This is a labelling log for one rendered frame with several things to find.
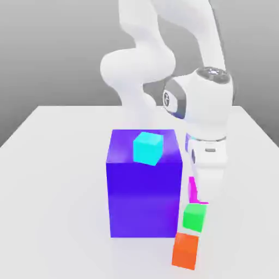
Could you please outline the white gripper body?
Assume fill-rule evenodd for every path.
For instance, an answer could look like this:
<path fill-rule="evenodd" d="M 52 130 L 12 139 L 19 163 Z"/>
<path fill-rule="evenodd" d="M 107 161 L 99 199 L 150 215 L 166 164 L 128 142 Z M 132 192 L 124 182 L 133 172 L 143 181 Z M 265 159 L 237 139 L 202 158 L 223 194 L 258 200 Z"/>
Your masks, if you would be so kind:
<path fill-rule="evenodd" d="M 197 196 L 201 202 L 211 202 L 221 191 L 225 164 L 193 166 Z"/>

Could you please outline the small magenta cube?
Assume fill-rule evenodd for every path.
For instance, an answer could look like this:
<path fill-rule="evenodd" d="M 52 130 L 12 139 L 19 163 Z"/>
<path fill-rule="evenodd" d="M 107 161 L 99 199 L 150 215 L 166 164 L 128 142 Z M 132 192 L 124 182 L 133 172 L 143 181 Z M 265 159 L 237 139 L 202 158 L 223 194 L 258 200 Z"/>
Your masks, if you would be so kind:
<path fill-rule="evenodd" d="M 189 197 L 189 203 L 209 204 L 208 202 L 202 202 L 198 199 L 197 186 L 194 177 L 189 177 L 188 197 Z"/>

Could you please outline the small green cube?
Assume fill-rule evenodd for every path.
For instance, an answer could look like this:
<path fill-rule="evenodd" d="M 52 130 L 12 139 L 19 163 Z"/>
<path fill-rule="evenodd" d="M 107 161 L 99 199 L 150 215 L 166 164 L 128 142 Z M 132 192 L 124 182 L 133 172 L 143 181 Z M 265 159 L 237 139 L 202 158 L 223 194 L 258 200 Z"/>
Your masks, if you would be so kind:
<path fill-rule="evenodd" d="M 201 233 L 206 213 L 206 204 L 189 203 L 183 213 L 183 227 Z"/>

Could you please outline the small cyan cube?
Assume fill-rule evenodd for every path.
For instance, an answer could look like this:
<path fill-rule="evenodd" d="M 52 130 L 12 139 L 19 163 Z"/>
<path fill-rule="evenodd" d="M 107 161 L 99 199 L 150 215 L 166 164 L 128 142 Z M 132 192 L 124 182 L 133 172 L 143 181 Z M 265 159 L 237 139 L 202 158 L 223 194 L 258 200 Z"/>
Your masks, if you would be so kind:
<path fill-rule="evenodd" d="M 133 141 L 134 162 L 155 166 L 163 154 L 163 135 L 141 132 Z"/>

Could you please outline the small orange cube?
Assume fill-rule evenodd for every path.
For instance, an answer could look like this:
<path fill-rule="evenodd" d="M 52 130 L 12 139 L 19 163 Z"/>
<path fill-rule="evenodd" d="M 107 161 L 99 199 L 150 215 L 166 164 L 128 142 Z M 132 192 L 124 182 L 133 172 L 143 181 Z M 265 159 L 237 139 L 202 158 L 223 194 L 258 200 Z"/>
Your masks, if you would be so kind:
<path fill-rule="evenodd" d="M 199 237 L 185 233 L 175 236 L 172 265 L 194 270 L 196 266 Z"/>

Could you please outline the large purple box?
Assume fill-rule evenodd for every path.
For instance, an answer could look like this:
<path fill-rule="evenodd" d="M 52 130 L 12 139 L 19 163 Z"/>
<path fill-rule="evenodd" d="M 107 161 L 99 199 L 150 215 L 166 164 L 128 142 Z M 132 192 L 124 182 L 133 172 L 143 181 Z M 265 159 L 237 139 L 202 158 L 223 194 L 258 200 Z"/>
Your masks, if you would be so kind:
<path fill-rule="evenodd" d="M 156 166 L 133 161 L 133 141 L 140 130 L 112 130 L 106 177 L 113 238 L 176 235 L 183 161 L 174 130 L 152 132 L 163 135 L 163 153 Z"/>

